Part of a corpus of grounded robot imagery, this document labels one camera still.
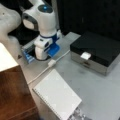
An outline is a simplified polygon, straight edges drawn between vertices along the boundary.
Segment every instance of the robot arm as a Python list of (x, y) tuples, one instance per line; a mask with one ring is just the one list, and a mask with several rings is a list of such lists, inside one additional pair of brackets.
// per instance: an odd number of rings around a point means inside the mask
[(40, 32), (34, 43), (36, 57), (39, 60), (46, 59), (48, 55), (53, 57), (59, 51), (56, 41), (61, 35), (56, 29), (55, 12), (42, 0), (29, 1), (33, 7), (23, 13), (23, 23), (27, 28)]

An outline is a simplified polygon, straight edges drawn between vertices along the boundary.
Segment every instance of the blue object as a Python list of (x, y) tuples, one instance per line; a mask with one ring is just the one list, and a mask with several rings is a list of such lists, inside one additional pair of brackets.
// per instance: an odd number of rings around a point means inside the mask
[(48, 50), (47, 54), (50, 57), (54, 57), (55, 54), (60, 50), (60, 47), (56, 44), (57, 40), (59, 39), (57, 37), (57, 34), (55, 34), (54, 36), (51, 36), (51, 37), (44, 37), (44, 36), (41, 36), (41, 37), (43, 37), (43, 38), (52, 38), (53, 44), (49, 46), (49, 50)]
[(46, 7), (46, 6), (44, 6), (44, 10), (47, 10), (47, 7)]
[(31, 55), (29, 55), (27, 52), (25, 52), (24, 50), (23, 50), (23, 54), (24, 54), (24, 56), (25, 56), (25, 58), (26, 58), (26, 60), (27, 60), (27, 62), (30, 64), (32, 61), (34, 61), (35, 60), (35, 58), (34, 57), (32, 57)]
[(60, 50), (60, 47), (56, 43), (54, 43), (50, 46), (50, 50), (47, 52), (47, 54), (50, 57), (53, 57), (59, 50)]

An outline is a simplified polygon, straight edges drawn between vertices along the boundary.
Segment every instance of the wooden surface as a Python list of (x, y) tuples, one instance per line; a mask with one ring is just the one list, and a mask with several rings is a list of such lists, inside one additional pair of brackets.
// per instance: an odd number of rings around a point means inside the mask
[(0, 72), (0, 120), (39, 120), (20, 66)]

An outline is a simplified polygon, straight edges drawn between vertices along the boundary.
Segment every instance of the gray table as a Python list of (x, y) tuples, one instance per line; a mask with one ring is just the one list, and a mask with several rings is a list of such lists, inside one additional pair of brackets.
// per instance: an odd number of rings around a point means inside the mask
[[(59, 41), (61, 51), (55, 56), (57, 59), (69, 49), (69, 45), (79, 37), (74, 33), (69, 33)], [(27, 81), (36, 77), (47, 67), (48, 61), (33, 63), (23, 67)], [(81, 109), (93, 120), (118, 120), (120, 117), (120, 64), (118, 64), (108, 76), (103, 76), (95, 71), (81, 66), (71, 60), (70, 54), (61, 59), (54, 67), (71, 88), (83, 100)], [(29, 87), (33, 98), (45, 120), (53, 120), (55, 116), (45, 107), (32, 88), (39, 83), (48, 71), (38, 78)]]

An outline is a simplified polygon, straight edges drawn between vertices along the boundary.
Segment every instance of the black box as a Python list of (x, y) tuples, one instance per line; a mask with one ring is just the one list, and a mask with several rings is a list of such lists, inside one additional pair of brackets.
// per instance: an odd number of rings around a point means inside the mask
[[(70, 50), (73, 60), (102, 74), (110, 72), (120, 60), (120, 42), (92, 32), (84, 33)], [(84, 52), (91, 54), (88, 60), (81, 58)]]

